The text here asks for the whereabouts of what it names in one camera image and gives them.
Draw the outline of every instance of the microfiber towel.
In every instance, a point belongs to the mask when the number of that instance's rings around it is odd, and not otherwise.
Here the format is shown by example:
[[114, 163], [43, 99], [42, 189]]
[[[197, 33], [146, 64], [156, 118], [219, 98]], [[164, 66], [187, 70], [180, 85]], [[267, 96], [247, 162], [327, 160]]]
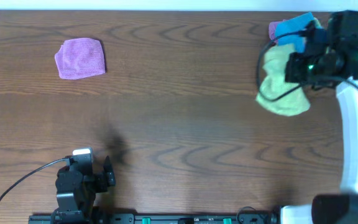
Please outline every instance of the microfiber towel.
[[[275, 98], [297, 86], [296, 83], [285, 82], [285, 66], [290, 57], [290, 54], [295, 51], [293, 44], [274, 46], [265, 54], [265, 64], [263, 66], [267, 73], [265, 80], [260, 86], [260, 91], [267, 98]], [[287, 95], [286, 97], [276, 101], [270, 102], [263, 99], [259, 94], [256, 101], [275, 114], [284, 116], [294, 116], [309, 109], [310, 103], [303, 93], [302, 88], [299, 88]]]
[[[308, 23], [312, 20], [314, 20], [312, 13], [308, 12], [306, 14], [300, 15], [293, 19], [281, 22], [277, 24], [275, 36], [278, 37], [282, 34], [286, 34], [289, 32], [303, 30], [306, 27], [306, 25], [308, 25]], [[295, 50], [297, 52], [302, 53], [305, 51], [305, 43], [303, 37], [300, 37], [298, 35], [289, 35], [286, 37], [282, 37], [278, 40], [277, 44], [278, 45], [294, 44]]]
[[100, 41], [78, 38], [64, 41], [55, 54], [59, 77], [67, 80], [106, 73]]

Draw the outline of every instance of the wood grain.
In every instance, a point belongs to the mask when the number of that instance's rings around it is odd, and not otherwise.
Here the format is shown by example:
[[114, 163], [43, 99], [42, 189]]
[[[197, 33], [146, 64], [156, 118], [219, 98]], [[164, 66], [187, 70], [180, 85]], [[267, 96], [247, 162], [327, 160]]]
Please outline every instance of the wood grain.
[[[271, 21], [297, 12], [0, 11], [0, 195], [31, 170], [94, 148], [112, 156], [113, 212], [234, 213], [337, 192], [341, 115], [333, 92], [277, 116], [255, 101], [256, 58]], [[329, 14], [316, 13], [323, 24]], [[61, 80], [64, 40], [103, 42], [108, 72]], [[57, 207], [61, 165], [18, 185], [0, 223]]]

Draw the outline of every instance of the purple cloth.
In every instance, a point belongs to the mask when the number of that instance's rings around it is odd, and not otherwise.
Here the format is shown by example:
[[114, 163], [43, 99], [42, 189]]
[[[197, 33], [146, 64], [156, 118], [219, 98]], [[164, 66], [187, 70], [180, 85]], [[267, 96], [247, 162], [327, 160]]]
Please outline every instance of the purple cloth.
[[67, 80], [106, 73], [100, 41], [90, 38], [66, 40], [55, 54], [59, 77]]
[[280, 23], [286, 21], [285, 19], [281, 22], [271, 22], [268, 25], [268, 36], [270, 37], [270, 40], [273, 40], [274, 38], [276, 38], [276, 36], [274, 35], [274, 33], [276, 32], [276, 28], [277, 25], [279, 25]]

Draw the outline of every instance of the crumpled cloth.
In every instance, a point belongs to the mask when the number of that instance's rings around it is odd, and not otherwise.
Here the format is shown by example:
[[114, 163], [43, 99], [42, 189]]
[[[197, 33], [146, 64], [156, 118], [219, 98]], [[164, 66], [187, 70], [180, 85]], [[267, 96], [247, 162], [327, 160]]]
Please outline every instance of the crumpled cloth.
[[59, 77], [66, 80], [106, 73], [100, 41], [78, 38], [64, 41], [55, 54]]
[[[294, 45], [287, 44], [274, 46], [266, 52], [263, 69], [266, 71], [267, 76], [260, 86], [260, 91], [267, 98], [276, 98], [298, 85], [296, 83], [285, 82], [285, 66], [290, 54], [294, 51]], [[266, 110], [283, 116], [298, 115], [310, 108], [309, 100], [306, 98], [302, 88], [295, 90], [276, 102], [267, 101], [258, 93], [256, 101]]]

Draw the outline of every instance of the black cable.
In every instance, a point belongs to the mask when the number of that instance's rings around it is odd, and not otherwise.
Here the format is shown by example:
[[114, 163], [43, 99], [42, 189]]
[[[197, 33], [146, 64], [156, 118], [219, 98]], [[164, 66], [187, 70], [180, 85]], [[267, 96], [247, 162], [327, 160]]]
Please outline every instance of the black cable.
[[59, 211], [59, 208], [56, 208], [50, 215], [50, 224], [55, 224], [55, 217], [56, 217], [56, 214], [58, 213], [58, 211]]
[[46, 168], [46, 167], [48, 167], [48, 166], [54, 165], [55, 163], [62, 162], [62, 161], [65, 161], [65, 160], [66, 160], [65, 158], [63, 158], [63, 159], [58, 159], [58, 160], [53, 161], [53, 162], [50, 162], [50, 163], [48, 163], [48, 164], [46, 164], [46, 165], [44, 165], [44, 166], [42, 166], [42, 167], [39, 167], [39, 168], [36, 169], [36, 170], [33, 170], [33, 171], [29, 172], [27, 175], [25, 175], [24, 177], [22, 177], [22, 178], [20, 178], [18, 181], [16, 181], [16, 183], [12, 184], [12, 186], [10, 186], [10, 187], [0, 196], [0, 202], [1, 202], [1, 200], [5, 197], [5, 195], [6, 195], [9, 191], [11, 191], [17, 184], [19, 184], [20, 182], [22, 182], [24, 179], [26, 179], [26, 178], [28, 178], [29, 176], [31, 176], [32, 174], [34, 174], [34, 173], [36, 173], [36, 172], [42, 170], [43, 168]]
[[[244, 224], [244, 222], [242, 222], [242, 221], [239, 219], [239, 217], [240, 217], [240, 213], [241, 213], [242, 211], [244, 211], [245, 209], [251, 209], [251, 210], [253, 210], [253, 211], [256, 211], [256, 209], [252, 208], [251, 206], [245, 206], [245, 207], [240, 208], [239, 211], [238, 211], [237, 214], [236, 214], [236, 221], [237, 221], [239, 224]], [[264, 223], [266, 223], [266, 218], [267, 218], [268, 216], [263, 217], [261, 214], [258, 214], [258, 215], [259, 215], [259, 217], [264, 221]]]
[[269, 99], [269, 98], [267, 98], [267, 96], [265, 96], [265, 95], [260, 91], [259, 67], [260, 67], [260, 62], [262, 61], [262, 59], [263, 59], [264, 55], [266, 54], [266, 52], [269, 50], [269, 48], [274, 44], [274, 42], [275, 42], [276, 40], [278, 40], [278, 39], [280, 39], [280, 38], [282, 38], [282, 37], [286, 37], [286, 36], [288, 36], [288, 35], [299, 35], [299, 34], [301, 34], [301, 33], [302, 33], [302, 31], [296, 31], [296, 32], [289, 32], [289, 33], [287, 33], [287, 34], [282, 34], [282, 35], [280, 35], [280, 36], [274, 38], [273, 40], [271, 40], [269, 43], [267, 43], [267, 44], [265, 45], [265, 47], [263, 47], [263, 49], [260, 51], [259, 57], [258, 57], [257, 66], [256, 66], [256, 86], [257, 86], [259, 95], [260, 95], [263, 99], [265, 99], [265, 100], [267, 100], [267, 101], [270, 101], [270, 102], [275, 102], [275, 101], [277, 101], [277, 100], [283, 98], [284, 96], [287, 96], [288, 94], [292, 93], [293, 91], [295, 91], [295, 90], [297, 90], [297, 89], [299, 89], [299, 88], [301, 88], [301, 87], [303, 87], [303, 86], [305, 86], [305, 85], [311, 84], [311, 83], [308, 83], [308, 82], [301, 83], [301, 84], [299, 84], [298, 86], [292, 88], [291, 90], [286, 91], [285, 93], [281, 94], [280, 96], [278, 96], [278, 97], [276, 97], [276, 98], [274, 98], [274, 99]]

